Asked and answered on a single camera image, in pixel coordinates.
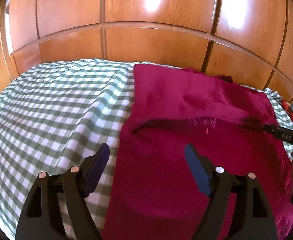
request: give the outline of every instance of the bed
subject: bed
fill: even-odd
[[[134,101],[133,68],[137,63],[84,59],[40,64],[0,94],[0,223],[9,239],[14,239],[37,175],[41,171],[63,173],[106,142],[111,157],[96,192],[87,199],[96,226],[103,229],[120,129]],[[293,129],[280,95],[270,89],[264,93],[278,123]],[[284,147],[292,158],[293,146],[284,143]],[[66,233],[74,237],[63,199],[61,211]]]
[[[293,0],[0,0],[0,223],[10,239],[38,173],[63,172],[107,142],[88,200],[103,228],[132,70],[145,60],[230,75],[266,93],[279,125],[293,129]]]

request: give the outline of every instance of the red fleece blanket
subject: red fleece blanket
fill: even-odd
[[[191,239],[209,199],[184,159],[187,143],[231,174],[254,172],[279,239],[285,238],[293,227],[290,161],[280,140],[253,129],[277,124],[267,96],[221,77],[156,65],[136,65],[134,79],[103,239]],[[234,205],[232,194],[220,239],[228,234]]]

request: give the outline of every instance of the screw head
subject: screw head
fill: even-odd
[[[39,173],[39,178],[40,179],[43,179],[45,177],[46,177],[46,172],[42,171],[42,172]]]
[[[250,172],[248,176],[250,179],[255,179],[257,177],[253,172]]]
[[[76,173],[76,172],[78,172],[80,170],[80,167],[79,166],[73,166],[72,168],[71,168],[71,172],[73,172],[73,173]]]
[[[217,173],[223,173],[223,172],[224,172],[224,168],[222,168],[222,167],[216,167],[216,168],[215,168],[215,171],[216,171]]]

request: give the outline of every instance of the gingham fabric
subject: gingham fabric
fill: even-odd
[[[106,142],[109,162],[96,192],[86,199],[96,226],[103,228],[119,134],[134,99],[136,63],[84,59],[40,64],[0,94],[0,219],[10,239],[39,172],[63,173]],[[276,94],[265,93],[280,125],[292,127]],[[66,233],[74,238],[66,205],[60,204]]]

